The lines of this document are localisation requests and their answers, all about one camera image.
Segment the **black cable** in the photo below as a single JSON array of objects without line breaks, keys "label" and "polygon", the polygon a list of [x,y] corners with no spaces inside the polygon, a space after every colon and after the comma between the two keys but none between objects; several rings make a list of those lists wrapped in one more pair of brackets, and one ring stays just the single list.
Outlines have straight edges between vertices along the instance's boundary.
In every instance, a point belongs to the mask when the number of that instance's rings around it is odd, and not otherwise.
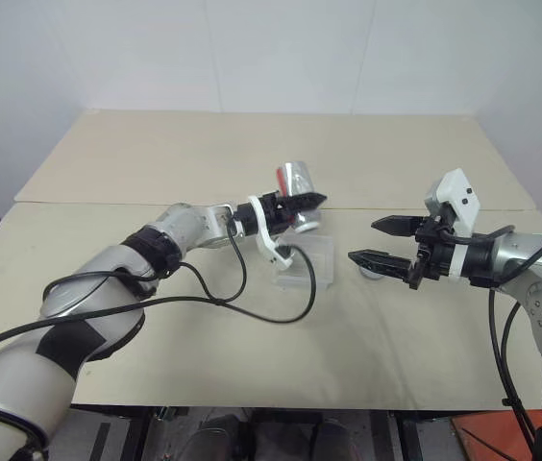
[{"label": "black cable", "polygon": [[502,235],[511,233],[512,231],[514,231],[514,226],[508,225],[508,226],[499,228],[497,230],[493,230],[492,232],[486,235],[478,235],[478,236],[473,236],[473,237],[459,237],[457,235],[450,233],[448,230],[443,229],[440,231],[440,236],[442,237],[444,241],[448,243],[455,243],[457,245],[472,245],[474,243],[484,243],[484,242],[493,241],[496,238],[501,237]]},{"label": "black cable", "polygon": [[241,294],[243,293],[243,290],[245,289],[245,285],[248,281],[248,272],[247,272],[247,268],[245,267],[245,260],[243,259],[243,255],[241,254],[241,251],[239,250],[239,248],[236,245],[236,242],[234,241],[234,235],[232,232],[232,229],[234,229],[233,222],[234,221],[231,219],[231,221],[227,223],[226,232],[227,232],[227,235],[229,236],[229,240],[231,241],[231,245],[234,248],[236,257],[239,259],[239,263],[241,264],[241,274],[242,274],[241,286],[239,287],[238,291],[234,295],[230,296],[229,298],[217,298],[213,296],[209,290],[209,287],[207,286],[205,282],[205,279],[203,279],[203,276],[201,275],[198,269],[196,269],[193,265],[184,261],[179,263],[180,267],[185,267],[196,276],[198,281],[201,283],[201,286],[203,287],[203,291],[205,292],[205,294],[207,295],[209,299],[223,301],[224,303],[230,303],[236,300],[239,296],[241,296]]},{"label": "black cable", "polygon": [[[510,336],[510,328],[512,327],[512,322],[514,321],[514,318],[517,315],[517,312],[519,311],[520,308],[521,308],[521,304],[517,302],[514,304],[514,306],[510,310],[510,313],[508,314],[508,317],[505,320],[504,333],[502,334],[502,345],[501,345],[501,359],[502,359],[502,366],[504,367],[506,381],[508,383],[508,386],[510,388],[513,398],[515,398],[519,402],[520,402],[519,394],[517,393],[517,390],[514,387],[514,382],[512,382],[512,376],[510,375],[510,370],[508,369],[507,349],[508,349],[508,338]],[[520,407],[521,416],[525,420],[526,425],[528,426],[528,430],[530,431],[531,435],[535,438],[536,429],[533,426],[533,422],[531,421],[530,415],[523,407],[523,404],[520,403],[520,405],[521,405]]]},{"label": "black cable", "polygon": [[311,264],[311,261],[309,260],[308,255],[306,255],[306,253],[300,247],[297,247],[296,245],[288,245],[288,247],[297,251],[303,257],[308,267],[309,281],[311,282],[311,290],[309,293],[308,305],[299,315],[295,317],[292,317],[289,319],[273,319],[270,317],[259,315],[254,312],[250,312],[249,310],[245,310],[241,307],[232,305],[230,303],[226,303],[221,300],[202,298],[202,297],[197,297],[197,296],[172,296],[172,297],[165,297],[165,298],[156,298],[154,300],[142,301],[138,303],[125,304],[125,305],[112,307],[112,308],[104,309],[104,310],[82,312],[80,314],[71,314],[64,317],[53,317],[50,319],[38,320],[36,322],[31,322],[29,324],[25,324],[25,325],[11,328],[11,329],[1,332],[0,343],[2,341],[6,341],[7,339],[13,338],[14,336],[18,336],[19,334],[26,333],[28,331],[32,331],[39,328],[52,327],[54,325],[59,325],[59,324],[67,324],[67,323],[72,323],[72,322],[79,322],[82,320],[96,319],[98,317],[106,317],[106,316],[114,315],[114,314],[121,314],[123,312],[130,312],[132,310],[141,309],[142,307],[148,307],[151,305],[162,304],[162,303],[194,302],[194,303],[214,304],[221,307],[225,307],[233,312],[237,312],[239,314],[247,315],[254,319],[261,320],[263,322],[276,324],[276,325],[293,324],[295,322],[302,320],[311,312],[311,309],[313,307],[313,303],[316,297],[316,276],[314,274],[313,266]]},{"label": "black cable", "polygon": [[542,247],[538,251],[536,251],[533,255],[531,255],[528,259],[523,261],[519,266],[512,269],[509,273],[507,273],[505,276],[502,275],[500,279],[498,280],[498,283],[500,285],[503,285],[504,283],[507,283],[511,281],[512,279],[519,277],[521,274],[523,274],[525,271],[529,269],[529,267],[536,262],[538,259],[542,257]]},{"label": "black cable", "polygon": [[66,277],[61,277],[59,279],[55,279],[52,282],[50,282],[47,286],[44,287],[44,290],[42,290],[42,300],[46,300],[47,296],[49,296],[49,293],[51,290],[53,290],[56,286],[65,283],[67,281],[77,280],[77,279],[86,279],[88,277],[116,277],[118,279],[129,279],[134,281],[154,281],[158,279],[166,279],[168,275],[166,274],[157,274],[150,277],[144,277],[144,276],[135,276],[134,274],[130,274],[129,272],[123,272],[123,271],[89,271],[89,272],[80,272],[78,274],[71,274]]},{"label": "black cable", "polygon": [[498,455],[502,456],[503,459],[507,459],[508,461],[517,461],[516,459],[514,459],[512,456],[508,455],[508,454],[505,454],[503,451],[501,451],[500,449],[498,449],[497,447],[494,447],[492,446],[491,444],[489,444],[488,442],[485,442],[484,440],[482,440],[481,437],[479,437],[478,435],[476,435],[474,432],[471,432],[469,431],[468,429],[466,429],[465,427],[462,427],[461,430],[463,432],[465,432],[467,435],[469,435],[470,437],[472,437],[474,440],[476,440],[477,442],[480,442],[481,444],[483,444],[485,447],[487,447],[488,449],[490,449],[491,451],[494,451],[495,453],[497,453]]},{"label": "black cable", "polygon": [[500,354],[500,345],[498,343],[498,333],[495,326],[495,291],[489,290],[489,333],[491,335],[491,346],[493,348],[493,356],[495,358],[495,364],[498,368],[498,374],[500,375],[500,380],[504,386],[505,394],[507,397],[507,403],[512,407],[514,416],[517,420],[517,424],[523,433],[526,443],[530,451],[533,451],[533,439],[527,424],[524,420],[521,410],[525,412],[523,404],[512,395],[511,389],[508,385],[508,376],[505,374],[505,369],[502,364],[502,357]]}]

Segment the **black band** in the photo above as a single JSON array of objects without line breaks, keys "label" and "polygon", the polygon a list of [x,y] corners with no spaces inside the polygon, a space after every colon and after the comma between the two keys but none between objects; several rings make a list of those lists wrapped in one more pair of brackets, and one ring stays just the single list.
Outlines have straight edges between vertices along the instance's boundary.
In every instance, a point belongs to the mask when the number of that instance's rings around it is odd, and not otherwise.
[{"label": "black band", "polygon": [[102,459],[102,453],[105,451],[105,445],[107,444],[110,430],[111,423],[100,423],[94,446],[91,449],[89,461],[100,461]]},{"label": "black band", "polygon": [[43,449],[47,446],[48,440],[45,437],[44,432],[32,423],[19,418],[18,416],[0,410],[0,423],[11,425],[22,432],[25,432],[28,436],[28,445],[30,446],[37,449]]},{"label": "black band", "polygon": [[182,260],[182,252],[177,244],[154,228],[142,228],[124,240],[122,245],[143,256],[157,274],[176,271]]},{"label": "black band", "polygon": [[252,204],[237,206],[236,212],[234,213],[234,219],[241,222],[241,226],[243,226],[243,231],[246,235],[259,233],[259,221],[256,219]]},{"label": "black band", "polygon": [[533,461],[542,461],[542,427],[536,430],[536,440],[533,443]]},{"label": "black band", "polygon": [[144,323],[145,312],[141,311],[140,319],[138,320],[138,322],[136,322],[136,325],[130,331],[128,331],[119,341],[116,341],[112,346],[107,347],[101,352],[95,353],[87,361],[95,362],[96,360],[104,360],[105,358],[111,357],[114,352],[119,351],[121,348],[123,348],[133,340],[133,338],[138,334],[140,329],[143,328]]},{"label": "black band", "polygon": [[88,322],[58,324],[42,337],[37,354],[58,364],[76,380],[86,358],[105,342]]}]

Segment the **metal cylinder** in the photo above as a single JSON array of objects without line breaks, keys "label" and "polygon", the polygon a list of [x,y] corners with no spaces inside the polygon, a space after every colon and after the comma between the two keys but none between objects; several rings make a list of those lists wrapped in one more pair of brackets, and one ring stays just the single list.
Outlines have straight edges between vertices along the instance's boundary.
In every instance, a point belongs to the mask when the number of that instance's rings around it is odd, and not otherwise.
[{"label": "metal cylinder", "polygon": [[[280,193],[285,197],[315,192],[309,177],[308,167],[303,161],[289,161],[276,170]],[[295,232],[305,232],[320,226],[320,210],[302,211],[295,216],[292,228]]]}]

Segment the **beige table surface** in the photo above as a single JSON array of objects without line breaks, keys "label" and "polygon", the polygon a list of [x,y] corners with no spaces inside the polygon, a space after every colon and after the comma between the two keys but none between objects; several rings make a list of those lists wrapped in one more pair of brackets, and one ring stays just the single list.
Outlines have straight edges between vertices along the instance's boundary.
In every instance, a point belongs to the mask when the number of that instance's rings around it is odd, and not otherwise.
[{"label": "beige table surface", "polygon": [[483,209],[534,209],[484,136],[461,116],[220,114],[93,110],[17,195],[21,202],[215,204],[277,188],[304,160],[327,208],[421,208],[462,167]]},{"label": "beige table surface", "polygon": [[[222,181],[232,183],[230,178]],[[191,190],[184,190],[181,198],[189,198]],[[517,204],[521,194],[514,195]],[[71,273],[162,210],[163,206],[15,205],[0,224],[0,330],[35,319],[44,284]],[[422,213],[422,208],[403,211]],[[109,360],[85,365],[75,401],[500,408],[503,390],[488,339],[486,290],[447,279],[424,280],[418,291],[395,279],[373,282],[346,256],[351,250],[374,248],[413,257],[412,240],[369,227],[372,220],[393,212],[400,210],[324,210],[320,233],[334,238],[335,282],[318,293],[313,312],[303,322],[272,326],[190,303],[147,308],[145,327],[127,348]],[[542,216],[534,210],[484,211],[477,230],[506,223],[522,231],[542,231]],[[254,242],[242,246],[250,283],[238,304],[278,316],[301,309],[308,292],[272,284],[271,269]],[[216,293],[228,294],[238,286],[231,249],[194,251],[187,260],[202,270]],[[201,291],[191,274],[180,271],[160,290],[161,295],[177,293]],[[510,299],[500,297],[499,306],[500,315],[506,314]],[[541,406],[539,357],[529,324],[520,315],[510,338],[509,360],[527,407]]]}]

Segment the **transparent plastic box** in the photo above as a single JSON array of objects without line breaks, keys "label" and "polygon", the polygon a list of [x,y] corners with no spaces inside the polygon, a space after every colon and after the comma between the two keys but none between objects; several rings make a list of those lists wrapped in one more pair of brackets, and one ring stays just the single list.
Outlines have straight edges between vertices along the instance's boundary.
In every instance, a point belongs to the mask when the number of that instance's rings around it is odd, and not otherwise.
[{"label": "transparent plastic box", "polygon": [[[316,288],[327,289],[333,283],[333,239],[326,235],[294,233],[287,231],[278,239],[281,245],[301,247],[311,260],[316,274]],[[292,265],[285,271],[276,269],[274,282],[279,286],[302,286],[309,288],[309,271],[301,255],[295,253]]]}]

